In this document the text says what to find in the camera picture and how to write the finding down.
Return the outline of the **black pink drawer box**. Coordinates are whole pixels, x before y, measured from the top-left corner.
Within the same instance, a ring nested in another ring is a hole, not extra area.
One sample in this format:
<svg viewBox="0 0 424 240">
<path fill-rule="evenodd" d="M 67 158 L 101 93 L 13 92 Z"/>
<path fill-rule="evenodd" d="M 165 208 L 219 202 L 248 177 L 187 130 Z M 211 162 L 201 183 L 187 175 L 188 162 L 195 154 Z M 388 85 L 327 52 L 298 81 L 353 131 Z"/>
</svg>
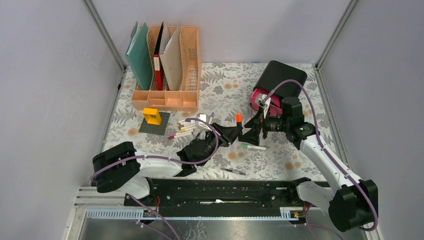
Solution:
<svg viewBox="0 0 424 240">
<path fill-rule="evenodd" d="M 250 107 L 258 111 L 259 105 L 255 103 L 256 97 L 260 94 L 267 95 L 279 83 L 285 80 L 295 80 L 301 85 L 304 85 L 307 80 L 307 73 L 276 60 L 270 61 L 253 87 L 253 93 L 249 98 Z M 290 82 L 279 87 L 270 97 L 271 103 L 268 110 L 270 116 L 275 117 L 283 113 L 281 108 L 281 100 L 283 98 L 298 97 L 300 93 L 301 88 L 295 83 Z"/>
</svg>

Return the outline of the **red binder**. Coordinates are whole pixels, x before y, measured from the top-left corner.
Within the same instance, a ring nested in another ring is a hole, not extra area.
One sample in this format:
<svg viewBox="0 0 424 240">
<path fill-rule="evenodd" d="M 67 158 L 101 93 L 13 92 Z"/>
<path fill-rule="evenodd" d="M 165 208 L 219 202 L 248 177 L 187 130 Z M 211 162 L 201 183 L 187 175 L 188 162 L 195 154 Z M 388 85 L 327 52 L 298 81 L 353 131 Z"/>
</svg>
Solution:
<svg viewBox="0 0 424 240">
<path fill-rule="evenodd" d="M 162 71 L 161 61 L 160 61 L 160 47 L 161 47 L 163 31 L 164 31 L 164 22 L 161 23 L 157 41 L 155 44 L 155 49 L 153 52 L 153 66 L 154 66 L 155 77 L 156 77 L 156 89 L 158 91 L 163 90 L 163 71 Z"/>
</svg>

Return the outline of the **teal folder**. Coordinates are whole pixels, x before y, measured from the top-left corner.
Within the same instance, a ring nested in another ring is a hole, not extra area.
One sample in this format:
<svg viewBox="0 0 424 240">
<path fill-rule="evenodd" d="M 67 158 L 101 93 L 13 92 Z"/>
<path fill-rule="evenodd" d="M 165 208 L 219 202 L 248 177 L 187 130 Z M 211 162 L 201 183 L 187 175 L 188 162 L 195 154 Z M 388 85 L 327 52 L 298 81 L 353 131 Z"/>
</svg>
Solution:
<svg viewBox="0 0 424 240">
<path fill-rule="evenodd" d="M 148 30 L 149 27 L 146 23 L 140 24 L 136 21 L 125 53 L 138 87 L 143 91 L 150 89 L 153 79 L 153 68 L 147 42 Z"/>
</svg>

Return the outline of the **beige kraft notebook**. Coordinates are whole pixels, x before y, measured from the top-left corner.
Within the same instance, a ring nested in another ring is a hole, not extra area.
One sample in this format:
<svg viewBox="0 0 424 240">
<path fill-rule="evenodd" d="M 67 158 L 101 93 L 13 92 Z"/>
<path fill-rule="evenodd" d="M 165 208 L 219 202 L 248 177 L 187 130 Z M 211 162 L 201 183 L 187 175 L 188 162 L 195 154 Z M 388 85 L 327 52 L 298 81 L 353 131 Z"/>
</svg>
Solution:
<svg viewBox="0 0 424 240">
<path fill-rule="evenodd" d="M 167 23 L 163 22 L 159 58 L 170 91 L 178 91 L 183 79 L 180 33 L 181 26 L 177 26 L 171 34 Z"/>
</svg>

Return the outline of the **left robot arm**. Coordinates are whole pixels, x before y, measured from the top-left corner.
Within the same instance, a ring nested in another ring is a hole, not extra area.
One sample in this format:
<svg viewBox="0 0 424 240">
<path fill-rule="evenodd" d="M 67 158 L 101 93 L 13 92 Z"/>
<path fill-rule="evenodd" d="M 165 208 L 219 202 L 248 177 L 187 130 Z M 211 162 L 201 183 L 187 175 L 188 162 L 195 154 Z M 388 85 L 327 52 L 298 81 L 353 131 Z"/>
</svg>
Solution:
<svg viewBox="0 0 424 240">
<path fill-rule="evenodd" d="M 148 206 L 155 200 L 152 180 L 155 178 L 186 177 L 204 166 L 220 147 L 228 147 L 241 134 L 242 124 L 222 126 L 211 124 L 204 138 L 193 139 L 176 155 L 137 154 L 131 141 L 122 142 L 92 158 L 91 176 L 98 193 L 120 191 Z"/>
</svg>

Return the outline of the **orange cap black highlighter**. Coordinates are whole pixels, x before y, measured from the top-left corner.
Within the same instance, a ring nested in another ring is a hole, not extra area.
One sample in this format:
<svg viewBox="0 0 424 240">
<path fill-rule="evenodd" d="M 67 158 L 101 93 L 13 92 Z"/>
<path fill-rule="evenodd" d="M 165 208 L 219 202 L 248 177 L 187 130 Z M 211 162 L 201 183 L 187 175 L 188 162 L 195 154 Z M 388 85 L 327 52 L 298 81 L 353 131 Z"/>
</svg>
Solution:
<svg viewBox="0 0 424 240">
<path fill-rule="evenodd" d="M 236 125 L 241 126 L 242 125 L 242 115 L 240 113 L 237 113 L 235 115 Z"/>
</svg>

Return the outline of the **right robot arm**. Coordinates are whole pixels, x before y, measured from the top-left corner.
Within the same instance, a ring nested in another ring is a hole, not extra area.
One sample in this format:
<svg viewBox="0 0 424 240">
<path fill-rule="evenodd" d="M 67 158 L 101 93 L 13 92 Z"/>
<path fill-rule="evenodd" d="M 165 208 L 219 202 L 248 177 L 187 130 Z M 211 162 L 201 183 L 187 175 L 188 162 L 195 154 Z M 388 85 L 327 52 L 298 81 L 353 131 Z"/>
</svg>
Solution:
<svg viewBox="0 0 424 240">
<path fill-rule="evenodd" d="M 283 132 L 287 140 L 306 155 L 324 176 L 330 188 L 324 188 L 306 178 L 292 182 L 287 201 L 293 206 L 308 202 L 329 215 L 341 232 L 354 228 L 373 231 L 378 224 L 378 187 L 372 180 L 362 180 L 333 152 L 329 151 L 318 129 L 305 121 L 297 97 L 285 97 L 280 103 L 281 114 L 271 116 L 271 99 L 259 94 L 255 99 L 257 113 L 244 126 L 248 129 L 241 141 L 259 145 L 268 132 Z"/>
</svg>

